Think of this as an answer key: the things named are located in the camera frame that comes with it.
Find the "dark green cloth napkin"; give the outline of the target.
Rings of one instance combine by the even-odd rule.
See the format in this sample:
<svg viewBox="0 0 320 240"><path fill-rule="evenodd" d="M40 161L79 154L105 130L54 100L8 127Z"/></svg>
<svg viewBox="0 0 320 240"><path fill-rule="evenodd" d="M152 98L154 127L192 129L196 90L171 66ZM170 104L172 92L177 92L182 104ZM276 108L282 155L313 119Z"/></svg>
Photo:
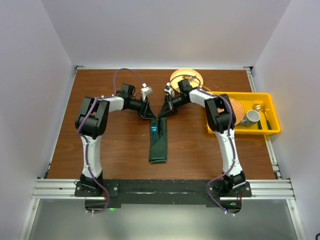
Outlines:
<svg viewBox="0 0 320 240"><path fill-rule="evenodd" d="M167 162L168 157L168 131L167 131L167 119L165 117L161 119L161 132L162 136L157 142L152 144L152 134L151 134L151 121L150 121L150 148L149 148L149 162L151 164L164 164Z"/></svg>

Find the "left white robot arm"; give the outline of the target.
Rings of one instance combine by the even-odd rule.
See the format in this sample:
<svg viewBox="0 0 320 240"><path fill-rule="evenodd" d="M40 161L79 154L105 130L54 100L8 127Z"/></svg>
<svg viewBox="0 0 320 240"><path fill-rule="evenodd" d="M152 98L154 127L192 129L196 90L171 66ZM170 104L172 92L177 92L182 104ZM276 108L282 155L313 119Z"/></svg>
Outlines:
<svg viewBox="0 0 320 240"><path fill-rule="evenodd" d="M83 146L83 169L78 188L92 196L105 193L101 165L101 140L106 131L109 113L122 110L136 111L143 119L154 119L148 95L153 90L145 83L140 90L141 98L134 97L135 87L122 84L121 89L111 96L86 96L75 120L77 134Z"/></svg>

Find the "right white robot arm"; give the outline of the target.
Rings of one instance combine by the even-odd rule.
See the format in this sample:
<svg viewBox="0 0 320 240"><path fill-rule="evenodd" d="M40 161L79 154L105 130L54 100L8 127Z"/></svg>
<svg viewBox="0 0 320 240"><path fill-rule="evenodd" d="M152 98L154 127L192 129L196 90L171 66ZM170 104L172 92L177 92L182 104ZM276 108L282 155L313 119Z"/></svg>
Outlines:
<svg viewBox="0 0 320 240"><path fill-rule="evenodd" d="M160 117L175 114L178 108L188 103L205 108L206 121L214 131L219 143L222 156L223 192L230 197L235 196L241 186L246 183L245 174L241 167L236 143L236 116L227 94L213 94L200 87L192 87L187 79L178 82L179 94L172 96L174 89L168 82L164 88L166 93Z"/></svg>

